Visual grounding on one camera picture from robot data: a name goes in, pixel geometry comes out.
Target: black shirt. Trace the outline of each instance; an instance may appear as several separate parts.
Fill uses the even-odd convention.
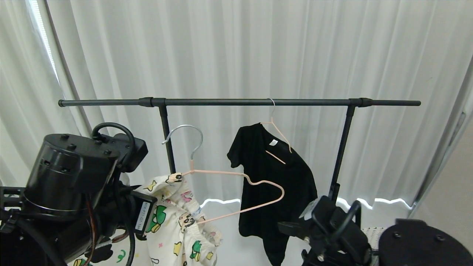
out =
[[[268,154],[272,153],[286,164]],[[284,197],[271,205],[240,214],[240,235],[263,239],[264,250],[272,265],[284,260],[289,236],[278,231],[278,222],[296,221],[307,204],[317,198],[314,178],[309,166],[287,143],[269,133],[262,124],[238,130],[227,154],[231,167],[243,165],[252,182],[272,181],[284,188]],[[281,190],[270,184],[243,184],[241,209],[279,198]]]

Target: clothes hanger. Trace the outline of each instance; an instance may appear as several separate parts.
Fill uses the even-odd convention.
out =
[[[276,110],[276,104],[274,103],[274,100],[271,99],[271,98],[268,98],[269,100],[271,100],[272,104],[273,104],[273,108],[272,108],[272,112],[271,112],[271,121],[270,122],[260,122],[260,124],[272,124],[274,126],[274,128],[276,128],[276,130],[279,132],[279,134],[282,136],[282,138],[284,139],[284,141],[288,144],[289,146],[289,152],[292,153],[292,149],[291,149],[291,144],[289,143],[288,139],[286,139],[286,137],[281,133],[281,131],[279,130],[279,128],[276,126],[276,124],[273,122],[273,119],[272,119],[272,114],[274,113],[274,110]],[[276,158],[278,161],[280,161],[281,163],[283,164],[286,164],[283,160],[279,159],[276,155],[272,154],[271,152],[269,151],[266,151],[268,154],[270,154],[271,156],[273,156],[274,158]]]
[[[273,204],[273,203],[276,203],[278,201],[280,201],[283,197],[284,197],[284,188],[282,188],[280,185],[274,183],[274,182],[271,182],[271,181],[268,181],[268,180],[261,180],[261,181],[258,181],[256,183],[252,182],[250,177],[245,174],[245,173],[236,173],[236,172],[225,172],[225,171],[209,171],[209,170],[197,170],[197,169],[194,169],[194,153],[202,146],[202,143],[203,143],[203,140],[204,140],[204,134],[202,133],[202,131],[193,126],[193,125],[190,125],[190,124],[183,124],[183,125],[180,125],[178,127],[176,127],[175,129],[171,130],[171,132],[169,133],[169,135],[166,137],[166,140],[164,140],[163,142],[161,142],[161,144],[165,144],[166,142],[168,142],[170,139],[171,139],[171,135],[174,131],[176,131],[178,128],[181,128],[181,127],[192,127],[192,128],[195,128],[197,131],[199,131],[199,133],[201,134],[201,142],[199,143],[199,145],[192,151],[191,153],[191,170],[188,171],[188,172],[185,172],[182,174],[182,176],[185,176],[185,175],[189,175],[189,174],[193,174],[193,173],[206,173],[206,174],[219,174],[219,175],[232,175],[232,176],[244,176],[246,178],[246,180],[248,181],[248,183],[252,186],[255,186],[255,185],[259,185],[259,184],[262,184],[262,183],[266,183],[266,184],[270,184],[270,185],[273,185],[277,188],[279,188],[281,190],[281,196],[273,201],[270,201],[270,202],[266,202],[266,203],[263,203],[263,204],[260,204],[260,205],[257,205],[257,206],[254,206],[254,207],[251,207],[251,208],[247,208],[247,209],[244,209],[244,210],[241,210],[241,211],[238,211],[238,212],[235,212],[235,213],[230,213],[230,214],[226,214],[226,215],[223,215],[223,216],[219,216],[217,218],[212,218],[212,219],[209,219],[209,220],[205,220],[205,221],[201,221],[201,222],[197,222],[197,224],[203,224],[203,223],[206,223],[206,222],[211,222],[211,221],[215,221],[215,220],[218,220],[218,219],[222,219],[222,218],[225,218],[225,217],[229,217],[231,215],[235,215],[235,214],[238,214],[238,213],[245,213],[247,211],[251,211],[251,210],[254,210],[254,209],[258,209],[258,208],[261,208],[263,206],[268,206],[270,204]]]

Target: beige wall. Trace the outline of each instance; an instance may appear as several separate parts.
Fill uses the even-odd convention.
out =
[[[450,234],[473,253],[473,121],[411,218]]]

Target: bolt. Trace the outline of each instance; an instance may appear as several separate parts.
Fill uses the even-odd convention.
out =
[[[445,241],[445,238],[441,235],[436,235],[435,240],[437,240],[438,242],[442,242],[442,241]]]

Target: hanger hook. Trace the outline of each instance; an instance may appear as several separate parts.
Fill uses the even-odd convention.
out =
[[[274,103],[274,100],[271,99],[271,98],[268,98],[269,100],[271,100],[272,102],[272,111],[271,111],[271,117],[272,117],[272,114],[274,114],[274,110],[276,110],[276,104]]]
[[[201,142],[199,143],[199,145],[192,151],[191,153],[191,160],[194,159],[194,153],[202,146],[202,142],[204,141],[204,134],[202,133],[202,130],[200,130],[198,127],[196,126],[193,126],[191,124],[182,124],[178,127],[176,127],[175,129],[171,130],[171,132],[169,132],[169,135],[167,135],[167,138],[166,140],[164,140],[163,142],[161,142],[161,144],[165,144],[166,142],[168,142],[170,139],[171,139],[171,135],[174,133],[174,131],[176,131],[178,128],[181,128],[181,127],[192,127],[192,128],[195,128],[197,129],[197,131],[199,131],[199,133],[201,134]]]

